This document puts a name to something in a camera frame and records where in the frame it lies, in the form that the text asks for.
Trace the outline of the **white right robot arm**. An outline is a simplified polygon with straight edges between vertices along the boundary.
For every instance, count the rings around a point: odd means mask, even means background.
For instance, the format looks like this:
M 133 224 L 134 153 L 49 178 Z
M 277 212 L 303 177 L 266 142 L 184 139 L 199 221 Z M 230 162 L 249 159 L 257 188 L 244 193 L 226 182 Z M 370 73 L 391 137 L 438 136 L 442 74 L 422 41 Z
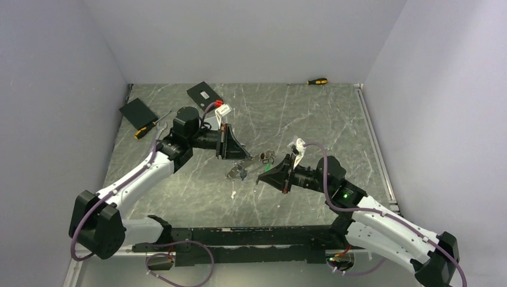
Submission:
M 392 212 L 363 189 L 345 179 L 346 170 L 334 157 L 321 158 L 317 167 L 294 166 L 295 156 L 285 158 L 257 177 L 282 193 L 292 187 L 323 193 L 338 216 L 329 239 L 336 248 L 347 244 L 377 253 L 414 275 L 423 286 L 449 286 L 457 271 L 457 239 L 437 234 Z

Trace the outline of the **round metal keyring plate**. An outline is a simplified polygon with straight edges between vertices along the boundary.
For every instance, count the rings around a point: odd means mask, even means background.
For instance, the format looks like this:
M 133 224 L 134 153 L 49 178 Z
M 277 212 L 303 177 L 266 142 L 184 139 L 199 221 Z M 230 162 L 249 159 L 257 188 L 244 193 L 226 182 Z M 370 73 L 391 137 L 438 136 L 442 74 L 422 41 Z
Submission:
M 259 170 L 264 165 L 273 164 L 276 158 L 276 153 L 273 150 L 266 150 L 261 152 L 250 159 L 243 160 L 237 163 L 226 175 L 226 179 L 234 180 L 241 179 L 242 181 L 248 174 Z

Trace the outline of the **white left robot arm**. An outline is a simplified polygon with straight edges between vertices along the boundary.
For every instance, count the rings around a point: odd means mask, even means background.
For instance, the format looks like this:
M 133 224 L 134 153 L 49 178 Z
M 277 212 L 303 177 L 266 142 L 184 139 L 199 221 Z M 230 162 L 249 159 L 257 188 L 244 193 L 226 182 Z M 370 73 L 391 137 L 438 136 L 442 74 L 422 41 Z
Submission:
M 71 257 L 84 261 L 92 256 L 112 257 L 121 247 L 138 243 L 164 251 L 175 240 L 172 226 L 150 215 L 142 220 L 122 216 L 152 187 L 176 173 L 193 156 L 194 149 L 214 150 L 222 160 L 245 160 L 251 155 L 238 142 L 230 124 L 222 118 L 231 112 L 228 104 L 213 102 L 204 110 L 215 111 L 217 129 L 207 129 L 198 110 L 179 109 L 170 133 L 161 138 L 167 123 L 156 123 L 156 134 L 148 155 L 113 184 L 92 193 L 83 191 L 74 204 L 69 236 Z

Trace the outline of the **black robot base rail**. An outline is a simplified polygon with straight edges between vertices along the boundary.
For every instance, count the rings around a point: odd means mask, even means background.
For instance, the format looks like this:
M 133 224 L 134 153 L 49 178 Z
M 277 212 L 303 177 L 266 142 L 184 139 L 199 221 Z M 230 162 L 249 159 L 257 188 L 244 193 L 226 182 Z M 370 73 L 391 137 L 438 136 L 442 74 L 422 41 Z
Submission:
M 155 243 L 137 243 L 134 253 L 163 252 L 177 267 L 217 264 L 291 262 L 324 264 L 335 254 L 353 251 L 331 225 L 281 227 L 184 227 L 163 233 Z

